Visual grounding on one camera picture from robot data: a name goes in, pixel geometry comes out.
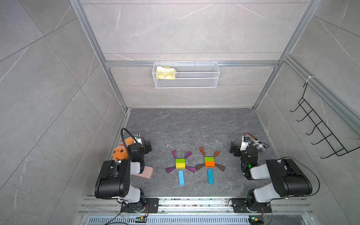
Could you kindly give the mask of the dark brown wedge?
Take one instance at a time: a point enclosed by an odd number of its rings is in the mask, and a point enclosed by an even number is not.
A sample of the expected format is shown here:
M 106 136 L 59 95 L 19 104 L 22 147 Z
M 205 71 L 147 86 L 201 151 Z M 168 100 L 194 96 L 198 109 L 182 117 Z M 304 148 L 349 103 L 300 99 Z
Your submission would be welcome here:
M 215 167 L 217 167 L 220 171 L 224 172 L 225 171 L 225 166 L 220 165 L 220 164 L 216 164 Z

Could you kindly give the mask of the green block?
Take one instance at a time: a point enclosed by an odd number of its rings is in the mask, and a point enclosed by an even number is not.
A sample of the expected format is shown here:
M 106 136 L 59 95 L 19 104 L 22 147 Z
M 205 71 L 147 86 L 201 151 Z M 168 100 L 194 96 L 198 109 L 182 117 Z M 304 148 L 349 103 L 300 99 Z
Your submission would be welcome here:
M 205 162 L 214 162 L 214 157 L 205 157 Z
M 185 164 L 186 160 L 184 158 L 177 158 L 175 162 L 176 162 L 177 165 L 178 164 Z

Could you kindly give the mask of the orange block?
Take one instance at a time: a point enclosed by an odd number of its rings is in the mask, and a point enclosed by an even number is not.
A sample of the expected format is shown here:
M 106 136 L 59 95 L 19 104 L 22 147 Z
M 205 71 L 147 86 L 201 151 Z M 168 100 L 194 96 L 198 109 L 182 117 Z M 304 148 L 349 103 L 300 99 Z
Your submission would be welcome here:
M 215 167 L 215 162 L 214 161 L 205 161 L 205 167 L 214 168 Z

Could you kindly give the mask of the orange red wedge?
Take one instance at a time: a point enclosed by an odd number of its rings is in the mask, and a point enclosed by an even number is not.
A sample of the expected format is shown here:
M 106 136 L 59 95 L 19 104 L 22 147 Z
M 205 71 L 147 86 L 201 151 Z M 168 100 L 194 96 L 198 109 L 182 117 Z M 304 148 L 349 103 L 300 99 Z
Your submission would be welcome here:
M 200 152 L 201 152 L 201 154 L 205 157 L 205 151 L 204 151 L 204 148 L 203 148 L 203 147 L 200 148 Z

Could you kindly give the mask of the teal blue block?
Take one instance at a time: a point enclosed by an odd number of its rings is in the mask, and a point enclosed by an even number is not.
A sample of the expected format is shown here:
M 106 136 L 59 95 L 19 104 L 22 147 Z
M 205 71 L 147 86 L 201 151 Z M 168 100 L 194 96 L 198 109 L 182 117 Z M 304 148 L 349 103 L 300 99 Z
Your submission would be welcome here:
M 209 168 L 208 172 L 208 184 L 214 184 L 213 169 Z

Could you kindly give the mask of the light blue long block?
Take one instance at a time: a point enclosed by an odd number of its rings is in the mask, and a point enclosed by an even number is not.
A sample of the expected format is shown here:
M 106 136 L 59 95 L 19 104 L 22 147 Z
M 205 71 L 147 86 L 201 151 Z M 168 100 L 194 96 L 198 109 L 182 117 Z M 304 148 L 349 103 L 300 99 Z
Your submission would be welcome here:
M 179 170 L 179 171 L 178 171 L 178 176 L 179 176 L 179 185 L 180 185 L 180 186 L 184 186 L 184 185 L 185 185 L 185 179 L 184 179 L 184 172 L 183 172 L 183 170 Z

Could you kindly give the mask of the yellow block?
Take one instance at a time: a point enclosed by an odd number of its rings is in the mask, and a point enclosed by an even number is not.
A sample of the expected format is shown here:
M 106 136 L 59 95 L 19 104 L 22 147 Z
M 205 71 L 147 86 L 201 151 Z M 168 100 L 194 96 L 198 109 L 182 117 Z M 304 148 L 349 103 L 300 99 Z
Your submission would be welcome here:
M 178 170 L 183 170 L 186 168 L 186 164 L 185 163 L 176 163 L 176 169 Z

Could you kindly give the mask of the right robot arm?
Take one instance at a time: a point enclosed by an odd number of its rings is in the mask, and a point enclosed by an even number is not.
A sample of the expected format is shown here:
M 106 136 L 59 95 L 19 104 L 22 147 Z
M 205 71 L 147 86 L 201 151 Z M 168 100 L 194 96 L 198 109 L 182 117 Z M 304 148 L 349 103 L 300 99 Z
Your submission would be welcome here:
M 241 171 L 247 180 L 271 179 L 271 183 L 248 192 L 245 201 L 248 211 L 264 209 L 275 199 L 312 194 L 310 180 L 292 158 L 267 159 L 264 164 L 258 165 L 258 150 L 250 142 L 242 142 L 240 146 L 231 142 L 230 153 L 240 158 Z

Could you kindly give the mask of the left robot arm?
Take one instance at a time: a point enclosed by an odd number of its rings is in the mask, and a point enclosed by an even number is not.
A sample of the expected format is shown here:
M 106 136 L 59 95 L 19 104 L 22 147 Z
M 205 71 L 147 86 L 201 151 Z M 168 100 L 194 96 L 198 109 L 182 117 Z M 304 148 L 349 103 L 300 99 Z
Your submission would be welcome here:
M 142 137 L 130 137 L 120 147 L 121 150 L 114 151 L 115 160 L 104 161 L 95 184 L 95 197 L 145 206 L 143 191 L 130 184 L 130 177 L 135 175 L 145 179 L 151 178 L 153 168 L 144 163 L 144 155 L 152 151 L 151 143 Z M 118 158 L 124 154 L 130 155 L 125 159 Z

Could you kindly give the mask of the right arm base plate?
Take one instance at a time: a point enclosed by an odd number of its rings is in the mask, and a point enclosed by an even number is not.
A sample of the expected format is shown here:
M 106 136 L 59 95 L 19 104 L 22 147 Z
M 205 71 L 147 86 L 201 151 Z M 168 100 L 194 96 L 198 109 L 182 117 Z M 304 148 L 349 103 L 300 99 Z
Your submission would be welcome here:
M 244 197 L 231 198 L 228 202 L 234 213 L 271 213 L 272 208 L 269 202 L 261 203 L 257 201 L 247 202 Z

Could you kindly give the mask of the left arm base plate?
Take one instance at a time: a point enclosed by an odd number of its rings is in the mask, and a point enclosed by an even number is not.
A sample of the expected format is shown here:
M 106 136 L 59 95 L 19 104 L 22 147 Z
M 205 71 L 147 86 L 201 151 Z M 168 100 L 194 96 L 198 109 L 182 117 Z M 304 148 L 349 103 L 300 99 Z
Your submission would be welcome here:
M 145 198 L 137 203 L 129 203 L 121 206 L 122 212 L 128 213 L 157 213 L 159 198 Z

